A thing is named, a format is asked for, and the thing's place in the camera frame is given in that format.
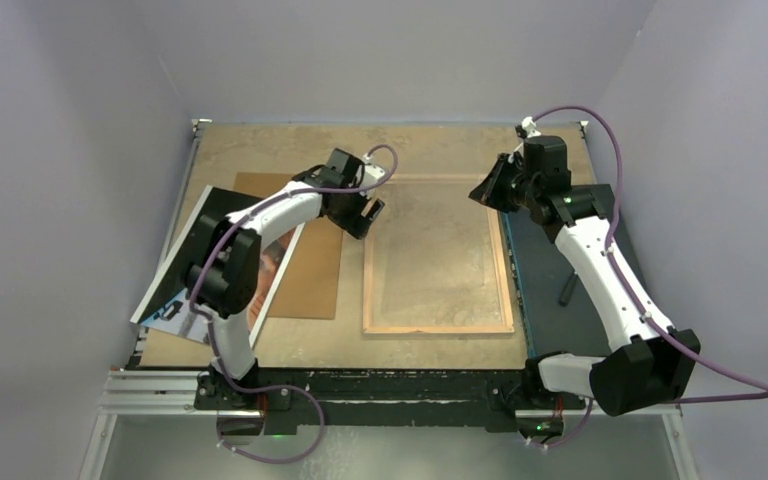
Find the printed photo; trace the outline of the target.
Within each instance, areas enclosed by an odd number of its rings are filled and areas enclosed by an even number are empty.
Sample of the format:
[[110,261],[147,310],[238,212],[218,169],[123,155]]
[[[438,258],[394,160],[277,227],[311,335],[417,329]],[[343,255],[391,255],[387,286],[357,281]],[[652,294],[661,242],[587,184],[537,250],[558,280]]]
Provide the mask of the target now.
[[[182,232],[171,244],[166,258],[160,262],[130,322],[206,344],[206,321],[192,315],[188,307],[189,288],[195,283],[198,274],[193,273],[189,280],[185,275],[192,265],[204,264],[213,249],[213,243],[224,234],[222,230],[216,231],[215,225],[222,228],[232,225],[243,210],[259,202],[256,196],[213,186],[205,187],[196,207],[183,223]],[[304,222],[297,222],[292,228],[288,225],[287,219],[279,224],[271,224],[266,235],[270,243],[262,248],[259,256],[259,272],[252,300],[241,315],[252,345],[257,342],[268,309],[305,229]]]

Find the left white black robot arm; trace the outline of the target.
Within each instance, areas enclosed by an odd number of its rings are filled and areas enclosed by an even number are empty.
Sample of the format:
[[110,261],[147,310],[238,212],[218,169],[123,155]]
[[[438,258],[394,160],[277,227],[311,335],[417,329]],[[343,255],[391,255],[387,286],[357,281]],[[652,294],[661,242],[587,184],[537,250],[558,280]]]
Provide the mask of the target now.
[[395,173],[373,161],[368,151],[357,157],[339,148],[328,161],[292,176],[277,192],[222,218],[206,217],[205,256],[193,260],[183,275],[188,309],[206,323],[212,367],[224,378],[219,395],[232,408],[244,409],[257,399],[258,382],[247,375],[256,364],[247,311],[258,287],[261,255],[284,234],[325,217],[345,233],[362,239],[383,209],[376,188]]

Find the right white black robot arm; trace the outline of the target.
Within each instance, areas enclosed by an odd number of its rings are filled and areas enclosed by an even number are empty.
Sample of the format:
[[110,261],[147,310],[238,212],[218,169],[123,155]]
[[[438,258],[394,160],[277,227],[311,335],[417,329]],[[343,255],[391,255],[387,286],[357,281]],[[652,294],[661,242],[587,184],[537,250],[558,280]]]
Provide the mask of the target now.
[[560,393],[594,400],[610,416],[674,402],[685,393],[701,350],[654,305],[611,231],[607,184],[575,185],[564,140],[525,137],[498,155],[471,200],[503,213],[525,209],[571,265],[605,331],[604,357],[554,352],[527,360],[524,399],[544,407]]

